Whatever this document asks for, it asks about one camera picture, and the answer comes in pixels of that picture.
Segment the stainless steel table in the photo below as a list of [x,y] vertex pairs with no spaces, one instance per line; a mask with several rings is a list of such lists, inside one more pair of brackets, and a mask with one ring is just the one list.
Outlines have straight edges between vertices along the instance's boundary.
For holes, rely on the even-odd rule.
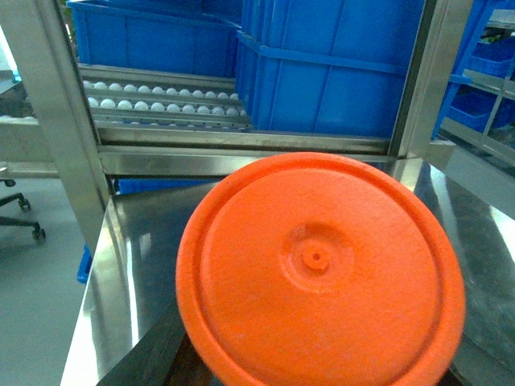
[[[515,384],[515,221],[419,158],[374,166],[433,211],[459,257],[467,319],[455,367],[471,384]],[[112,198],[61,385],[163,384],[184,334],[177,248],[211,188]]]

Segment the gray floor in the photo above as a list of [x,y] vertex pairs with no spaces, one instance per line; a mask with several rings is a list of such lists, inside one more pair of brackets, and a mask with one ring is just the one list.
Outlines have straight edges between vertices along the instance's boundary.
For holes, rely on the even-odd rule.
[[47,240],[30,228],[0,228],[0,386],[60,383],[84,285],[76,281],[84,239],[58,179],[0,184],[0,196],[21,191],[32,211],[16,202],[3,216],[37,219]]

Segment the office chair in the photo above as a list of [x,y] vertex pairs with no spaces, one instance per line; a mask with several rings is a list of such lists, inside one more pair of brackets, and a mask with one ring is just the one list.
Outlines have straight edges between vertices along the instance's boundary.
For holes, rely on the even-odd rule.
[[[6,187],[13,187],[16,185],[16,182],[13,179],[0,179],[0,183],[5,183]],[[3,197],[0,199],[0,207],[7,205],[15,200],[18,200],[18,205],[22,208],[23,211],[31,210],[31,203],[26,199],[21,193],[14,193],[13,195],[8,195],[7,197]],[[0,216],[0,226],[7,227],[33,227],[32,237],[34,240],[44,240],[47,238],[47,234],[45,230],[41,228],[37,221],[25,221],[13,219],[11,217]]]

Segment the blue bin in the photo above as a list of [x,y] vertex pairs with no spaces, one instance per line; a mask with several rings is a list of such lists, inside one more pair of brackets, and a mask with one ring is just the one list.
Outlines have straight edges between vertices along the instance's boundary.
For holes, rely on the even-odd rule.
[[238,25],[208,14],[100,0],[68,2],[80,61],[234,77]]
[[238,33],[237,91],[255,127],[389,138],[405,67],[283,50]]
[[452,101],[447,116],[482,133],[495,101],[496,96],[487,92],[473,91],[459,94]]
[[495,43],[479,43],[472,54],[468,68],[504,78],[515,56],[515,38]]
[[77,281],[82,284],[86,284],[88,282],[89,271],[91,271],[91,264],[93,263],[93,258],[91,253],[89,252],[88,246],[84,246],[84,251],[82,253],[82,259],[80,259],[79,270],[77,272]]
[[269,47],[407,66],[423,0],[245,0],[242,30]]
[[158,191],[177,187],[194,187],[202,183],[216,183],[217,179],[119,179],[118,187],[121,195],[140,193],[142,191]]

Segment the orange plastic disc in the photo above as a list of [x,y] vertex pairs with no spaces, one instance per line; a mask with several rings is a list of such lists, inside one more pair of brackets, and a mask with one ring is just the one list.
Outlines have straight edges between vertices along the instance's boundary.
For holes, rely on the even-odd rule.
[[388,175],[330,154],[265,158],[193,213],[179,309],[226,386],[434,385],[464,284],[445,232]]

